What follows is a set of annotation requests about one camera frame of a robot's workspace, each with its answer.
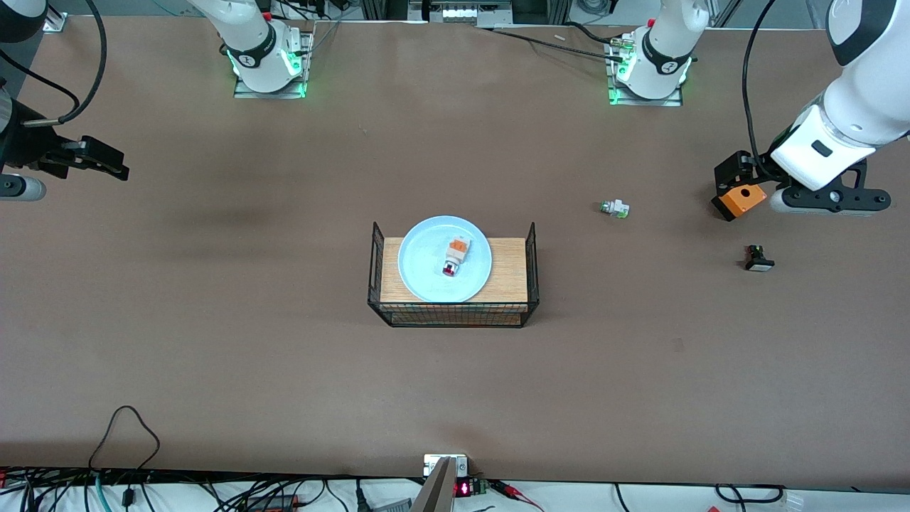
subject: brown table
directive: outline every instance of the brown table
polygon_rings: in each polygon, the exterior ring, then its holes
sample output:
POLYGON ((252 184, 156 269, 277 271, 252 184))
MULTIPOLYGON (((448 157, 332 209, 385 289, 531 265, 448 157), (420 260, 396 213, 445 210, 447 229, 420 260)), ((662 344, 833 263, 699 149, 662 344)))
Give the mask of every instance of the brown table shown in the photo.
MULTIPOLYGON (((104 83, 59 131, 122 149, 130 181, 0 203, 0 464, 83 465, 134 404, 157 467, 403 476, 464 452, 493 477, 910 485, 906 144, 871 158, 895 203, 873 218, 719 220, 746 32, 704 36, 683 108, 619 108, 602 62, 468 26, 343 25, 308 98, 255 101, 206 20, 106 25, 104 83), (628 219, 596 211, 615 198, 628 219), (372 221, 441 213, 537 223, 526 328, 367 307, 372 221), (778 266, 743 271, 750 243, 778 266)), ((35 70, 84 94, 96 39, 71 19, 35 70)), ((759 144, 837 73, 823 33, 762 33, 759 144)), ((21 98, 66 110, 34 81, 21 98)), ((123 419, 99 464, 150 448, 123 419)))

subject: black wire basket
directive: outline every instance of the black wire basket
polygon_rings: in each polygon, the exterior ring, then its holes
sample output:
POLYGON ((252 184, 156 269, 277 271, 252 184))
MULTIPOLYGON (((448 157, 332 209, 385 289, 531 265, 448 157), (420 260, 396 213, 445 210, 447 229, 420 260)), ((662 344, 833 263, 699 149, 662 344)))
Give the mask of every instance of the black wire basket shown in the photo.
MULTIPOLYGON (((523 327, 541 302, 537 284, 537 236, 534 223, 524 239, 527 297, 520 302, 384 302, 382 267, 386 239, 373 222, 367 305, 392 327, 523 327)), ((389 254, 395 261, 398 254, 389 254)))

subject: blue cable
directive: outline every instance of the blue cable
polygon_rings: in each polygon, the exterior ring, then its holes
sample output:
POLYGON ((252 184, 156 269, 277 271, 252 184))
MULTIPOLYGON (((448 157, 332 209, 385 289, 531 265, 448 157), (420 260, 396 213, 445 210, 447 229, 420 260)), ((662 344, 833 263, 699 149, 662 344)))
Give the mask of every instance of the blue cable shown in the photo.
POLYGON ((107 504, 107 498, 105 493, 101 491, 101 474, 95 473, 95 492, 98 493, 98 500, 101 501, 101 507, 104 508, 105 512, 113 512, 111 506, 107 504))

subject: metal post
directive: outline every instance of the metal post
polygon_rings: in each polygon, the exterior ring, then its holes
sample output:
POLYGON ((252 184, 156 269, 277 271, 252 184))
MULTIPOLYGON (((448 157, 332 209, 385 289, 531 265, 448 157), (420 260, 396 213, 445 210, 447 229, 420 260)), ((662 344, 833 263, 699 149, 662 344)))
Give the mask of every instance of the metal post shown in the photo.
POLYGON ((458 462, 453 457, 441 458, 420 489, 410 512, 451 512, 457 474, 458 462))
POLYGON ((45 34, 62 32, 63 25, 66 23, 66 13, 54 9, 53 5, 47 5, 47 18, 45 18, 45 27, 42 31, 45 34))

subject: round plate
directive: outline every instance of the round plate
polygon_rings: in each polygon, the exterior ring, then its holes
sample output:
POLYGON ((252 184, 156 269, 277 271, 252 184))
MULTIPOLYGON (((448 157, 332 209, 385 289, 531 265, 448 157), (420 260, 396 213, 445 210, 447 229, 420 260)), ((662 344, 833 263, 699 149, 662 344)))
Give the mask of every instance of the round plate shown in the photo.
POLYGON ((399 274, 404 285, 426 302, 465 302, 490 278, 493 256, 487 237, 470 222, 441 215, 408 231, 399 249, 399 274), (442 273, 446 248, 455 237, 470 240, 468 254, 454 276, 442 273))

